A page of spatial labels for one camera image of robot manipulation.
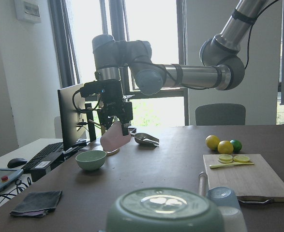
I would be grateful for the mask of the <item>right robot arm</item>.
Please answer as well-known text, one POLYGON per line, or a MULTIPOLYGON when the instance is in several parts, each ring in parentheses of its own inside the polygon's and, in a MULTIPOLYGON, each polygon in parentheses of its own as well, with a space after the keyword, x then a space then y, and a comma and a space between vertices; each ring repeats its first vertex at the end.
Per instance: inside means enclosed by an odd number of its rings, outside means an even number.
POLYGON ((270 7, 266 0, 241 0, 219 34, 200 48, 201 66, 155 64, 147 41, 116 41, 109 34, 96 36, 92 48, 96 67, 99 121, 106 129, 114 118, 120 121, 122 134, 128 134, 133 119, 132 104, 123 97, 120 68, 128 67, 140 92, 146 96, 164 87, 230 90, 243 80, 247 62, 238 57, 244 36, 250 36, 259 16, 270 7))

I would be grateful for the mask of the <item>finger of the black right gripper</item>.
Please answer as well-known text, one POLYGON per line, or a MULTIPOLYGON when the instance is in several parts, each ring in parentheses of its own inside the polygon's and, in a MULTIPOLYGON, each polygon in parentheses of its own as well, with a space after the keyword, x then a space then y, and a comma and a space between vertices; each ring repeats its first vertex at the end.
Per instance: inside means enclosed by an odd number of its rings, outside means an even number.
POLYGON ((130 126, 130 121, 122 121, 121 122, 121 130, 122 130, 123 136, 129 135, 129 129, 128 129, 129 126, 130 126))
POLYGON ((113 124, 113 117, 110 116, 99 116, 101 133, 105 133, 113 124))

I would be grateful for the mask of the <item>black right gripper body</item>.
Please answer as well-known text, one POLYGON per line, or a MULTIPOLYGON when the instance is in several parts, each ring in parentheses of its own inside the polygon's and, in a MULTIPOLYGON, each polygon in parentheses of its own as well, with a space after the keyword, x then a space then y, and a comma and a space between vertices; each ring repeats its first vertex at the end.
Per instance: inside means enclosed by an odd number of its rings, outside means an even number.
POLYGON ((111 123, 116 116, 121 123, 129 123, 133 119, 132 103, 123 98, 121 81, 109 79, 100 81, 99 93, 103 107, 98 112, 100 123, 111 123))

